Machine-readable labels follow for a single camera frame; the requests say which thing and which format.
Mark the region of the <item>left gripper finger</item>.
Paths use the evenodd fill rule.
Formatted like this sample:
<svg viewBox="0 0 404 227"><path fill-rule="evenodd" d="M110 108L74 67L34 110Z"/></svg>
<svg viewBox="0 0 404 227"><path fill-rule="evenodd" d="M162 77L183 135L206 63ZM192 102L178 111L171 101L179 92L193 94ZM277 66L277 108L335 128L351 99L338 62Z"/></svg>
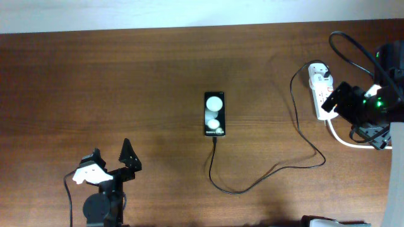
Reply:
<svg viewBox="0 0 404 227"><path fill-rule="evenodd" d="M102 159L100 150L98 148L95 148L92 154L84 156L80 161L79 167L83 168L84 166L92 164L98 165L99 167L101 167L101 169L104 169L106 166L106 162Z"/></svg>
<svg viewBox="0 0 404 227"><path fill-rule="evenodd" d="M133 172L142 170L141 161L134 152L131 142L128 138L125 138L122 144L119 161L124 163Z"/></svg>

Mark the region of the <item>black smartphone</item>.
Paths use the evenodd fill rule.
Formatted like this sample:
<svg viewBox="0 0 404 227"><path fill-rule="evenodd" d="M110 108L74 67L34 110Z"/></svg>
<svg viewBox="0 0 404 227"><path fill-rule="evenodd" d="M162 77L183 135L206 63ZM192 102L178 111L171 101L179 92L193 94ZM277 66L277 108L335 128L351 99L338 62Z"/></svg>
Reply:
<svg viewBox="0 0 404 227"><path fill-rule="evenodd" d="M207 91L204 94L204 135L224 137L226 135L225 93Z"/></svg>

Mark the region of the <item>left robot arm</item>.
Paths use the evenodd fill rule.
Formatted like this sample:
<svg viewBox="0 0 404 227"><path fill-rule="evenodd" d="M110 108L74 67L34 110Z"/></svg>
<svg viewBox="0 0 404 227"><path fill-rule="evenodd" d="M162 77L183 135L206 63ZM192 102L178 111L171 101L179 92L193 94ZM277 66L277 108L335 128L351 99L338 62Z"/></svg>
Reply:
<svg viewBox="0 0 404 227"><path fill-rule="evenodd" d="M125 226L123 214L127 198L123 184L134 180L135 173L142 170L141 161L128 138L123 141L119 162L124 164L122 168L108 171L98 148L81 159L73 181L98 187L98 192L89 196L83 205L87 226Z"/></svg>

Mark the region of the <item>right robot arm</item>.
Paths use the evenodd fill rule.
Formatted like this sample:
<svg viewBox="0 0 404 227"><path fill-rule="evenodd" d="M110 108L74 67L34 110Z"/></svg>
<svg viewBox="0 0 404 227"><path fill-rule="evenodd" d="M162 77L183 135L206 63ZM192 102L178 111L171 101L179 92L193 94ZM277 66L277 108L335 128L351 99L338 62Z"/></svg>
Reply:
<svg viewBox="0 0 404 227"><path fill-rule="evenodd" d="M350 137L366 124L384 126L391 136L391 173L383 226L403 226L403 42L385 44L375 55L347 37L373 64L380 89L365 96L358 86L342 82L321 108L335 111L352 124Z"/></svg>

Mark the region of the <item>white USB charger adapter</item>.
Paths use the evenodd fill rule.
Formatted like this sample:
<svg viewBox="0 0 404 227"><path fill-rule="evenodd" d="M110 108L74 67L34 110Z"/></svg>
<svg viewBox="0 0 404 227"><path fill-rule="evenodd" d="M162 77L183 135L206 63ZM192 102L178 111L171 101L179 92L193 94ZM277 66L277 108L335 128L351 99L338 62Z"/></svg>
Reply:
<svg viewBox="0 0 404 227"><path fill-rule="evenodd" d="M312 63L308 67L309 85L315 90L333 86L333 78L323 63Z"/></svg>

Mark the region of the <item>white power strip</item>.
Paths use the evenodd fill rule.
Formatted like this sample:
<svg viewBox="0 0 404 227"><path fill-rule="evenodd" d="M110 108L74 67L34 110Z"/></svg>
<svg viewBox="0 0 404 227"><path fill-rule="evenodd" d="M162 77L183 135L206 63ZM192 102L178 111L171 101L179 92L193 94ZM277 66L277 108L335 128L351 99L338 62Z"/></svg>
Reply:
<svg viewBox="0 0 404 227"><path fill-rule="evenodd" d="M338 114L332 110L330 112L325 111L321 106L324 104L326 99L332 94L334 91L333 86L326 88L318 88L312 90L314 106L316 110L316 116L318 120L331 120L338 116Z"/></svg>

